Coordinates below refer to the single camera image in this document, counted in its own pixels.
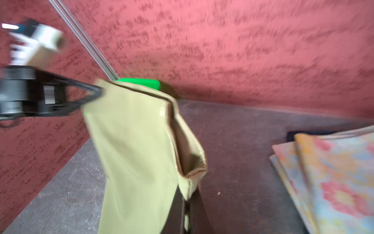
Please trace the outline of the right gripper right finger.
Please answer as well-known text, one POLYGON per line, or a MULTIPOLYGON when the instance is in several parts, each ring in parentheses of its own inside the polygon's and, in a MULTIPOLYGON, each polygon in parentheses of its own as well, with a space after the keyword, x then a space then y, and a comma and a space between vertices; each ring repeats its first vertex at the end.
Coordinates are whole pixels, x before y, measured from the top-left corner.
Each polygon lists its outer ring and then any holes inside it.
POLYGON ((193 193, 189 201, 190 209, 190 234, 213 234, 203 198, 199 188, 193 193))

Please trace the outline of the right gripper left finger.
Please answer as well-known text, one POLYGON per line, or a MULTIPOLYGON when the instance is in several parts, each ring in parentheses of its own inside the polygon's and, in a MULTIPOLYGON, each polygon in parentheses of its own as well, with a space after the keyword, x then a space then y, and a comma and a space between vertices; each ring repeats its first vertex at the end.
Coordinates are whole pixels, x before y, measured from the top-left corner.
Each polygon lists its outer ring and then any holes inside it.
POLYGON ((177 186, 175 195, 169 210, 166 223, 161 234, 184 234, 185 233, 186 201, 177 186))

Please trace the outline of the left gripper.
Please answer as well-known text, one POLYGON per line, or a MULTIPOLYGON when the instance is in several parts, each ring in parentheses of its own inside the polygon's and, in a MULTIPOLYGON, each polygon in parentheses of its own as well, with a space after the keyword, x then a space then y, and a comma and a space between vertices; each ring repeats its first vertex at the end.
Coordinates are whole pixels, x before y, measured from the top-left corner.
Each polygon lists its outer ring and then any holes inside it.
POLYGON ((68 116, 102 95, 102 88, 31 66, 7 66, 1 76, 1 120, 68 116))

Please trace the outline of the olive green skirt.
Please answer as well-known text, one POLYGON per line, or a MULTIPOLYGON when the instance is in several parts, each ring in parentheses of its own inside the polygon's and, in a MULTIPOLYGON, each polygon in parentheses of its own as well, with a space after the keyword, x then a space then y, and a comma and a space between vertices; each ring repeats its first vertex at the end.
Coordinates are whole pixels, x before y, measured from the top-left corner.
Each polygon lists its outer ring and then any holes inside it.
POLYGON ((208 166, 176 99, 128 82, 96 85, 103 93, 83 112, 106 176, 98 232, 160 234, 178 186, 189 234, 189 201, 208 166))

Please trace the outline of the blue denim skirt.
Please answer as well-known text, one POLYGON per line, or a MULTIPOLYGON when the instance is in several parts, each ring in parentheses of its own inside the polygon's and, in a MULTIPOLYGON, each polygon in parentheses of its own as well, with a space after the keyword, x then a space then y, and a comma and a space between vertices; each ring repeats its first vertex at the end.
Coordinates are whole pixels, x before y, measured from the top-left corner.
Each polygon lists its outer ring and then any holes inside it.
POLYGON ((286 141, 292 142, 295 140, 295 135, 297 134, 309 134, 309 135, 318 135, 318 131, 289 131, 286 133, 286 141))

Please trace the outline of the pastel patterned skirt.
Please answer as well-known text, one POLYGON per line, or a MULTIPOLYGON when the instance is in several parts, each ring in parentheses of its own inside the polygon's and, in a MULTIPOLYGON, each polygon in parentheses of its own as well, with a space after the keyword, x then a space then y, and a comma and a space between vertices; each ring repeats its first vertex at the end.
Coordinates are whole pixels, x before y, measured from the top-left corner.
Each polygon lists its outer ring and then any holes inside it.
POLYGON ((374 128, 297 134, 269 158, 311 234, 374 231, 374 128))

